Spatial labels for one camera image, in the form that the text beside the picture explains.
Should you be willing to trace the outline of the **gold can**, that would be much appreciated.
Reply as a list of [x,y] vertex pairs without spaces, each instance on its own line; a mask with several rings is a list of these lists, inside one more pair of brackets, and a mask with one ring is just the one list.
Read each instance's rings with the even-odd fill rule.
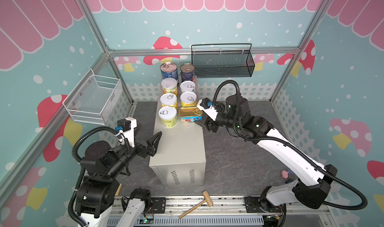
[[182,107],[179,110],[182,124],[193,123],[202,119],[203,111],[197,107]]

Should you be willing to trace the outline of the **fruit can white lid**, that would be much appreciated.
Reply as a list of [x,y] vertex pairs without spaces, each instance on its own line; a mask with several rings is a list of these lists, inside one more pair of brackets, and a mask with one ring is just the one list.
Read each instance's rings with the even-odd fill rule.
[[173,107],[175,109],[178,108],[178,98],[177,95],[173,93],[165,93],[160,97],[160,102],[162,107]]
[[164,106],[160,108],[158,115],[161,119],[162,125],[165,128],[173,128],[178,122],[177,109],[174,107]]
[[195,92],[196,84],[193,81],[183,81],[180,84],[180,89],[182,93]]
[[195,107],[198,102],[197,94],[195,92],[183,92],[180,96],[182,107]]

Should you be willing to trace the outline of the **peach fruit can plastic lid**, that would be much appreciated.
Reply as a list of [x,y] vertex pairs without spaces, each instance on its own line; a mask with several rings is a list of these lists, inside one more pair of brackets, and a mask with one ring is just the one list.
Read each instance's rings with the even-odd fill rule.
[[178,81],[174,78],[165,78],[161,81],[161,87],[164,94],[171,93],[178,95]]

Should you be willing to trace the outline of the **dark blue chopped tomato can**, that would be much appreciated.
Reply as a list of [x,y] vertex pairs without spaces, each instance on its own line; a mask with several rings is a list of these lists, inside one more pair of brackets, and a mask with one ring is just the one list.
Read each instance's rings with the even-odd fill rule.
[[182,82],[194,81],[195,78],[195,66],[190,63],[183,64],[180,67]]

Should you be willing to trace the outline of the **blue soup can pink lid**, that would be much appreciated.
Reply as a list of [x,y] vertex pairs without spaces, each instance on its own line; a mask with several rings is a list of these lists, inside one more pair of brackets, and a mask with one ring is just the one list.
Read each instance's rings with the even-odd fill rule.
[[172,62],[165,62],[160,66],[162,79],[173,78],[179,82],[178,66]]

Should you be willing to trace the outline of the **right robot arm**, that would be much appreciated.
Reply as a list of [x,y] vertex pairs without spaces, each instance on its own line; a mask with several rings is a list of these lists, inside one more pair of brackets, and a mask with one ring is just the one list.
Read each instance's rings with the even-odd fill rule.
[[[362,210],[368,205],[363,193],[352,185],[337,178],[338,170],[333,165],[323,165],[291,144],[269,121],[261,116],[253,116],[249,102],[240,93],[234,80],[222,82],[215,91],[214,98],[203,98],[197,107],[208,117],[205,126],[211,132],[219,127],[233,130],[234,136],[251,142],[274,155],[296,175],[292,182],[280,186],[268,186],[260,195],[257,206],[264,212],[273,208],[287,209],[287,204],[300,203],[310,209],[321,205],[342,209]],[[332,182],[336,182],[356,194],[361,203],[353,206],[339,205],[326,200]]]

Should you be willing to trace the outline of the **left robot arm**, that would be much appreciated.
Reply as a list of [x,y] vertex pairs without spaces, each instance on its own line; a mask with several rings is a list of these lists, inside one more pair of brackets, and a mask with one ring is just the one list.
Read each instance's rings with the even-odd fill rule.
[[[78,150],[82,143],[97,132],[107,131],[116,135],[123,144],[115,150],[106,141],[91,144],[84,157],[80,157]],[[137,156],[153,157],[158,149],[162,132],[157,132],[147,139],[147,145],[135,143],[132,147],[127,138],[117,130],[102,126],[94,128],[74,144],[72,155],[80,164],[81,171],[74,192],[68,205],[68,214],[80,227],[88,227],[81,214],[90,214],[99,219],[114,201],[114,196],[119,187],[118,175],[130,176],[129,163]]]

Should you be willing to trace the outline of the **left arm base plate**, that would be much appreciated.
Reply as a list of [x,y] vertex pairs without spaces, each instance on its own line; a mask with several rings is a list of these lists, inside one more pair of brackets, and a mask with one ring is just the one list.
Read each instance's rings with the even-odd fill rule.
[[164,214],[166,208],[166,198],[151,198],[151,201],[141,199],[130,199],[128,197],[122,197],[121,203],[123,205],[123,211],[129,209],[139,210],[141,207],[142,214]]

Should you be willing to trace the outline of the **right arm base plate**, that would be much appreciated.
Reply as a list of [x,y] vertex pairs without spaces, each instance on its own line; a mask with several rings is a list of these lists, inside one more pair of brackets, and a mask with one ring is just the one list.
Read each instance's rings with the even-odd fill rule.
[[244,198],[247,213],[283,213],[284,205],[274,206],[266,198],[247,196]]

